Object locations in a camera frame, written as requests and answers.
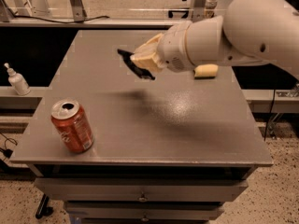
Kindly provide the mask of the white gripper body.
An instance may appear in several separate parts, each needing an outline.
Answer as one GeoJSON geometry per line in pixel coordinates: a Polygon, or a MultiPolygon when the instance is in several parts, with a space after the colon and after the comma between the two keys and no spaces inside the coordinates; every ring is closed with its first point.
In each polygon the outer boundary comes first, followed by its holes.
{"type": "Polygon", "coordinates": [[[173,72],[194,69],[186,51],[186,34],[191,24],[190,21],[185,21],[170,27],[158,42],[157,54],[160,61],[173,72]]]}

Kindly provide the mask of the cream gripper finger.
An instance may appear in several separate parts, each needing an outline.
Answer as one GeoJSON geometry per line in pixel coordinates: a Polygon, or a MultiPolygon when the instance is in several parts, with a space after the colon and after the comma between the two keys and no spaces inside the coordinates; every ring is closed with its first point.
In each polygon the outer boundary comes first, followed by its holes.
{"type": "Polygon", "coordinates": [[[152,37],[150,40],[135,49],[134,54],[149,54],[157,49],[158,43],[162,38],[163,34],[159,33],[152,37]]]}
{"type": "Polygon", "coordinates": [[[146,69],[153,73],[159,73],[166,68],[156,52],[151,54],[135,53],[130,57],[131,61],[139,68],[146,69]]]}

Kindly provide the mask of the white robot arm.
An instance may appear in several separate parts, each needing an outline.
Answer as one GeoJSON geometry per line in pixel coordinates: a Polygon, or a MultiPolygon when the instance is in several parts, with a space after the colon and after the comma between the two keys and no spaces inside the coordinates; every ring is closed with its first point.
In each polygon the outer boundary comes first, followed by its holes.
{"type": "Polygon", "coordinates": [[[151,72],[271,63],[299,78],[299,14],[285,0],[234,0],[222,16],[157,34],[130,59],[151,72]]]}

